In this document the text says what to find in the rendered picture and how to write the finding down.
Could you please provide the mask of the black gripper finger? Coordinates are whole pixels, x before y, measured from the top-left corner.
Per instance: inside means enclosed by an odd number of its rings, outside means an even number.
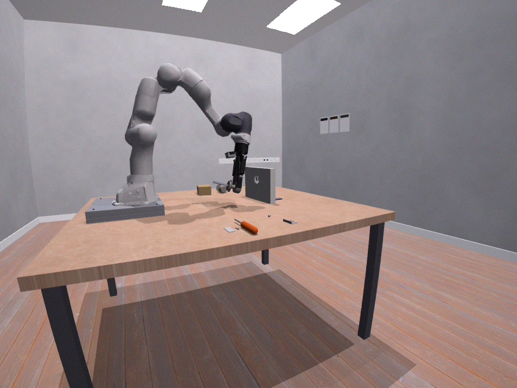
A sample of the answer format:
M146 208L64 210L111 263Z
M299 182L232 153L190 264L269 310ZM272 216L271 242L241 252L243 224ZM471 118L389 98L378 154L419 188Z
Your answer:
M241 161L240 161L240 156L238 156L237 159L238 159L237 160L237 163L238 163L238 174L237 174L236 187L241 189L241 187L242 187L242 178L243 178L243 174L245 173L247 156L242 155Z
M237 164L237 157L234 160L234 166L233 166L233 185L235 182L237 182L237 173L238 173L238 164Z

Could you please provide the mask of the orange-handled screwdriver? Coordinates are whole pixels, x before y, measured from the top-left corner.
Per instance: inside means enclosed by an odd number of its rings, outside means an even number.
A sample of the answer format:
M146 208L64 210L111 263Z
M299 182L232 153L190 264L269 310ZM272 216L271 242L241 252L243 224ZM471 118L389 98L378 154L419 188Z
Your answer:
M247 222L245 222L245 221L240 222L240 221L239 221L239 220L237 220L237 219L234 219L234 220L236 220L237 222L241 223L241 227L242 227L242 228L244 228L244 229L246 229L246 230L247 230L247 231L249 231L250 233L252 233L252 234L254 234L254 235L258 233L258 229L257 229L256 227L252 226L251 224L249 224L249 223L247 223Z

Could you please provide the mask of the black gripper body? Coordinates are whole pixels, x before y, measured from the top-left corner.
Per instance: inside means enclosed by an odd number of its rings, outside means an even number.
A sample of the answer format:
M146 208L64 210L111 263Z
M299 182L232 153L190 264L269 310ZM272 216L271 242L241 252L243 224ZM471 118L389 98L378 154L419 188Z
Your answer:
M241 161L242 155L248 154L248 147L249 147L249 145L246 143L235 143L234 151L238 152L237 156L240 156L240 161Z

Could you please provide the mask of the tan cardboard box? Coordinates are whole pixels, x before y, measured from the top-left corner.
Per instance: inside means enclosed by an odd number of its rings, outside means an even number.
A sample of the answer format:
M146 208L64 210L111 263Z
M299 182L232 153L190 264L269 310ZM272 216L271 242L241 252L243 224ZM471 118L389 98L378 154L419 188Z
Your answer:
M211 186L209 184L208 185L198 185L198 186L209 186L209 187L198 187L199 196L211 195Z

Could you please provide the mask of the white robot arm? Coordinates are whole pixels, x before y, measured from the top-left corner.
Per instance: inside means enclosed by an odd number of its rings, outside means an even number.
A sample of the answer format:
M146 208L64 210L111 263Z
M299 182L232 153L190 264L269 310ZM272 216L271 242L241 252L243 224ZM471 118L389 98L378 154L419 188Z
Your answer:
M231 135L234 143L250 145L251 115L242 111L221 117L212 107L210 87L191 68L182 70L165 63L160 66L157 75L156 78L144 77L137 90L125 133L126 142L132 146L130 175L127 176L127 183L118 190L117 201L115 199L112 202L114 206L145 205L157 201L153 174L153 150L157 131L151 123L155 117L159 95L173 93L177 86L184 88L196 102L218 135L226 137L234 132Z

